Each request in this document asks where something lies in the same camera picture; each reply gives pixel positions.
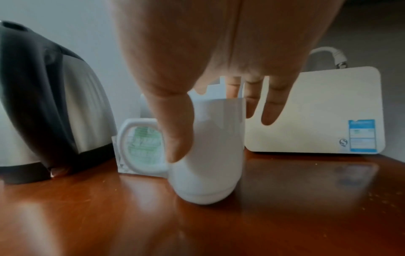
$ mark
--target mug base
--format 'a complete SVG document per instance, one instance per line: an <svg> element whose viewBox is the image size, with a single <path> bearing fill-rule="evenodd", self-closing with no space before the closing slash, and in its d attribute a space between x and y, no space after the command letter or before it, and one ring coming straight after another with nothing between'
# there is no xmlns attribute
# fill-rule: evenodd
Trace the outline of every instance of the mug base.
<svg viewBox="0 0 405 256"><path fill-rule="evenodd" d="M181 193L181 192L176 192L176 194L183 200L187 201L187 202L191 202L194 204L198 204L198 205L210 205L216 202L219 202L223 199L225 199L227 196L229 196L232 191L235 189L236 185L229 188L229 189L225 189L221 192L218 193L213 193L213 194L208 194L208 195L190 195L190 194L186 194L186 193Z"/></svg>

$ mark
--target black kettle handle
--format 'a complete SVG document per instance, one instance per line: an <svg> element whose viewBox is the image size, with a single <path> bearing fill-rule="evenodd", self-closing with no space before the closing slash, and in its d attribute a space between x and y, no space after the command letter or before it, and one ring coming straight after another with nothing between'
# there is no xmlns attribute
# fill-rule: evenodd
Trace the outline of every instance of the black kettle handle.
<svg viewBox="0 0 405 256"><path fill-rule="evenodd" d="M12 124L49 170L74 166L59 46L29 30L2 29L0 100Z"/></svg>

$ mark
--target electric kettle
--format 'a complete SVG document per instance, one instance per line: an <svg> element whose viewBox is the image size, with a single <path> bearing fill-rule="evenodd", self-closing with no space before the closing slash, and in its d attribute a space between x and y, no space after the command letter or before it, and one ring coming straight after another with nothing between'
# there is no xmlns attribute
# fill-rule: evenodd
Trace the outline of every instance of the electric kettle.
<svg viewBox="0 0 405 256"><path fill-rule="evenodd" d="M74 173L114 157L116 127L94 71L29 28L0 22L0 176L5 183Z"/></svg>

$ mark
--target hand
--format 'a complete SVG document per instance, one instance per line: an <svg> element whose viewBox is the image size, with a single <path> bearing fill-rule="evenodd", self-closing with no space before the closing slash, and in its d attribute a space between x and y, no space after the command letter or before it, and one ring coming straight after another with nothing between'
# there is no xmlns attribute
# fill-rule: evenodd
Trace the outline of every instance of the hand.
<svg viewBox="0 0 405 256"><path fill-rule="evenodd" d="M344 0L110 2L124 57L176 162L193 143L189 90L226 75L227 97L237 97L242 76L249 118L269 75L262 123L273 123Z"/></svg>

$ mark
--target glossy wooden tabletop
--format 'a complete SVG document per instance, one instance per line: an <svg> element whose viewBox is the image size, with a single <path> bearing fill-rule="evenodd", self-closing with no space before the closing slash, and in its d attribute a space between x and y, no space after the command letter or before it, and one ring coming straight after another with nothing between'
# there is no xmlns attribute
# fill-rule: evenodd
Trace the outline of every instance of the glossy wooden tabletop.
<svg viewBox="0 0 405 256"><path fill-rule="evenodd" d="M179 199L114 160L0 185L0 255L405 255L405 164L382 156L246 152L228 198Z"/></svg>

